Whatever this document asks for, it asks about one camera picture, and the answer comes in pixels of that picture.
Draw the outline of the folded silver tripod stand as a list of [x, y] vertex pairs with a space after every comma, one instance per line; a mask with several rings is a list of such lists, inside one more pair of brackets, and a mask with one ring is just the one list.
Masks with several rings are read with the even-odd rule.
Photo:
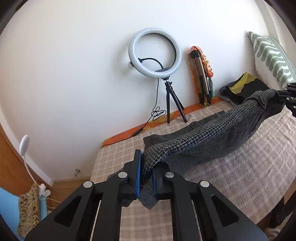
[[203, 68], [201, 53], [199, 50], [193, 50], [191, 51], [189, 56], [199, 103], [203, 107], [210, 106], [212, 98], [211, 91], [208, 79]]

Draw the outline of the grey houndstooth pants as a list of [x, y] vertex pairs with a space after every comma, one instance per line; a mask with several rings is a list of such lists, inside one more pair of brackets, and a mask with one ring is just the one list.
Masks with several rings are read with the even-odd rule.
[[153, 196], [152, 170], [158, 163], [166, 163], [173, 173], [171, 200], [177, 213], [192, 211], [192, 202], [181, 174], [194, 165], [224, 157], [243, 145], [270, 116], [282, 111], [275, 102], [274, 89], [257, 91], [243, 104], [183, 135], [168, 135], [161, 142], [146, 147], [141, 155], [140, 201], [148, 209], [157, 204]]

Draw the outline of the leopard print cloth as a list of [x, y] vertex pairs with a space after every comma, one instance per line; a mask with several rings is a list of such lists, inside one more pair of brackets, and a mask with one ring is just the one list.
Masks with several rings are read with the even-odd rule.
[[20, 221], [18, 224], [18, 234], [20, 237], [25, 238], [40, 222], [39, 203], [39, 186], [35, 183], [27, 193], [19, 196], [18, 208]]

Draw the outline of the wooden door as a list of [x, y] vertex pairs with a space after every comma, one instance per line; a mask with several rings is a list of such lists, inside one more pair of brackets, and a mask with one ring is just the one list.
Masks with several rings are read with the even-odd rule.
[[27, 193], [33, 185], [23, 159], [13, 147], [4, 129], [0, 127], [0, 183], [1, 188], [13, 195]]

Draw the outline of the light blue chair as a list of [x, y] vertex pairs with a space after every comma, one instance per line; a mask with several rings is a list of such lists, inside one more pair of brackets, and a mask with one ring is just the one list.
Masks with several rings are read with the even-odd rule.
[[1, 216], [4, 221], [19, 240], [25, 240], [18, 234], [20, 221], [19, 197], [1, 188], [0, 202]]

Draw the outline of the black garment yellow mesh print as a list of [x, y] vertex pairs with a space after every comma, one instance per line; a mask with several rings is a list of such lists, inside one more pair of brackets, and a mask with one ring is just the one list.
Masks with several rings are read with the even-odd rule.
[[265, 91], [268, 89], [269, 87], [265, 83], [247, 72], [245, 72], [238, 80], [226, 85], [226, 91], [232, 96], [232, 101], [235, 102], [236, 105], [241, 104], [256, 91]]

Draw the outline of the green striped white pillow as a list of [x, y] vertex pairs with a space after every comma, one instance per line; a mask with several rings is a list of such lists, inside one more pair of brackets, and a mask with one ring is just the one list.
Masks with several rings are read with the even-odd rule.
[[283, 90], [295, 83], [295, 66], [277, 40], [254, 32], [249, 32], [248, 37], [257, 74], [269, 88]]

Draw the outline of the folded blue jeans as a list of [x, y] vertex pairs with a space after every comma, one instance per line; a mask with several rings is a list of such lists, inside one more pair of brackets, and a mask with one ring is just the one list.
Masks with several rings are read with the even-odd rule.
[[232, 101], [232, 96], [227, 93], [226, 86], [219, 89], [219, 98], [223, 101], [231, 103], [233, 106], [236, 106], [236, 103]]

